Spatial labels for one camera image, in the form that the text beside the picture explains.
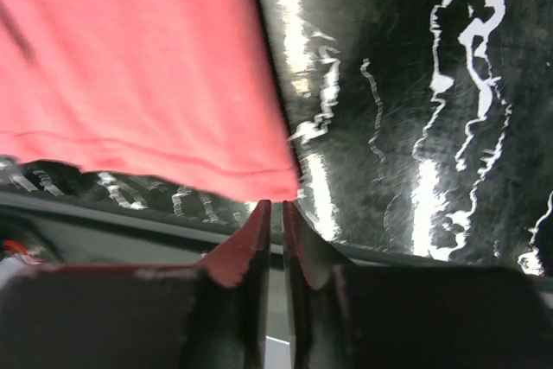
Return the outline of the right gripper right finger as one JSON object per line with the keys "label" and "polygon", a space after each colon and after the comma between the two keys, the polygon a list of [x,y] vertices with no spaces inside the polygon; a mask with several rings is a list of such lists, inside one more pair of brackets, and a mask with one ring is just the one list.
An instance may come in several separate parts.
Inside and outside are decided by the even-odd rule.
{"label": "right gripper right finger", "polygon": [[283,206],[295,368],[549,368],[537,286],[499,267],[360,265]]}

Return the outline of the dusty red t-shirt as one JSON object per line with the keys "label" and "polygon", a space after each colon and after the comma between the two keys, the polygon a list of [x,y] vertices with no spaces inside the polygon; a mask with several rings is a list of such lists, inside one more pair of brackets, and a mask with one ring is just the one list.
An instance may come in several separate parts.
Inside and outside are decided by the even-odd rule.
{"label": "dusty red t-shirt", "polygon": [[1,0],[1,151],[293,200],[257,0]]}

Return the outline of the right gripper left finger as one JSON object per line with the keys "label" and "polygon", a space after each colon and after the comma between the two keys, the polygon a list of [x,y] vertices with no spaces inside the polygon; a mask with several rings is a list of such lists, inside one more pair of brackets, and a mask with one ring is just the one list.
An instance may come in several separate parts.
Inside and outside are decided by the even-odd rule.
{"label": "right gripper left finger", "polygon": [[4,368],[260,368],[271,204],[187,265],[43,263],[1,275]]}

